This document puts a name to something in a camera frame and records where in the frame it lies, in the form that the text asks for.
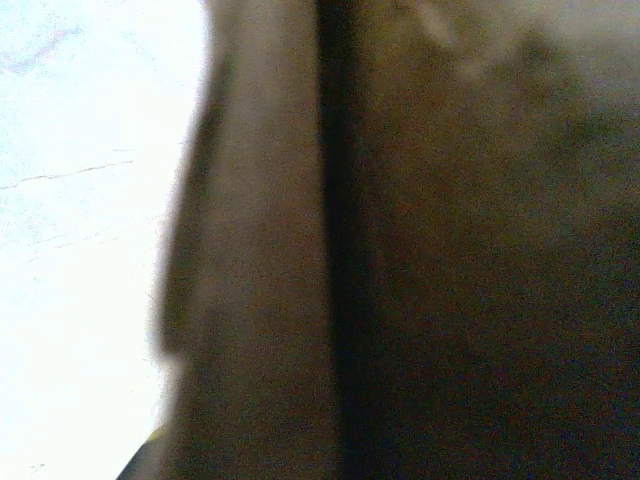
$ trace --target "brown fabric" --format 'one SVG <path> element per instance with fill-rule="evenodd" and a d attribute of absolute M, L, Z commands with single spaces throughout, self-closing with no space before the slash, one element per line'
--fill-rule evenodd
<path fill-rule="evenodd" d="M 638 12 L 475 3 L 213 2 L 148 478 L 638 476 Z"/>

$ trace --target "bright background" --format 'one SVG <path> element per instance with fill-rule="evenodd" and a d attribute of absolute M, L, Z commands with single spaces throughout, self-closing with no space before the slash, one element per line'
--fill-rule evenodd
<path fill-rule="evenodd" d="M 114 480 L 162 421 L 156 275 L 198 0 L 0 2 L 0 479 Z"/>

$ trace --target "brown garment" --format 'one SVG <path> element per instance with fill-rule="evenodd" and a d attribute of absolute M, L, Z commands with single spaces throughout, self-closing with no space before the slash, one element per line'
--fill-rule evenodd
<path fill-rule="evenodd" d="M 638 475 L 640 43 L 411 8 L 213 2 L 150 478 Z"/>

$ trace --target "white wall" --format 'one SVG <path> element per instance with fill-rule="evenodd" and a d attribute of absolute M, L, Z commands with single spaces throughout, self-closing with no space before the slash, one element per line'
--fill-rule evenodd
<path fill-rule="evenodd" d="M 0 32 L 0 479 L 114 480 L 164 405 L 154 278 L 204 14 L 4 0 Z"/>

